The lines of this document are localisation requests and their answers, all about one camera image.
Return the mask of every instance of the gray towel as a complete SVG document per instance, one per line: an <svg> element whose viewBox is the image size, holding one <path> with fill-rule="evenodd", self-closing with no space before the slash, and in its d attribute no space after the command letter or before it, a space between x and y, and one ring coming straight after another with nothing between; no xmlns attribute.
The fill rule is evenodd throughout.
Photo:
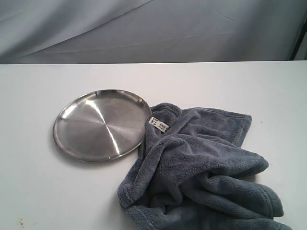
<svg viewBox="0 0 307 230"><path fill-rule="evenodd" d="M290 230L274 191L238 179L264 171L260 155L241 149L251 117L208 108L152 108L138 159L118 189L142 230ZM169 129L163 133L149 119Z"/></svg>

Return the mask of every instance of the white table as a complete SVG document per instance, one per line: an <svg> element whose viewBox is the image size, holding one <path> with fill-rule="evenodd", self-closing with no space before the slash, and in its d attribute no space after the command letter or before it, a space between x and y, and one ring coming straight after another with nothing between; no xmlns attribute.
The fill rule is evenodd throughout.
<svg viewBox="0 0 307 230"><path fill-rule="evenodd" d="M66 104L100 89L252 115L242 147L270 163L257 182L280 196L277 221L306 229L307 62L1 65L0 89L0 230L137 229L117 198L136 152L88 164L61 154L51 135Z"/></svg>

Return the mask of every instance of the white label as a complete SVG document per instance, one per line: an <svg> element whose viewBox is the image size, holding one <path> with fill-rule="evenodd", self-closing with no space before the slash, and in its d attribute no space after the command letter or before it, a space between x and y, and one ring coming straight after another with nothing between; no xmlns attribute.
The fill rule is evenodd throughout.
<svg viewBox="0 0 307 230"><path fill-rule="evenodd" d="M157 129L161 130L161 132L166 132L169 128L169 126L165 123L163 123L162 121L159 121L157 118L150 118L149 120L149 124L153 125L154 127L156 127Z"/></svg>

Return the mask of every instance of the towel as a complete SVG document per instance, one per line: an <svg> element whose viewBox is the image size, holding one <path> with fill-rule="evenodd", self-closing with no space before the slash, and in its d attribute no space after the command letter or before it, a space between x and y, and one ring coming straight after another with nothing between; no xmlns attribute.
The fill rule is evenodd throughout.
<svg viewBox="0 0 307 230"><path fill-rule="evenodd" d="M268 162L241 149L251 116L211 108L152 108L138 159L118 188L142 230L290 230L270 188L240 180ZM151 117L169 126L164 133Z"/></svg>

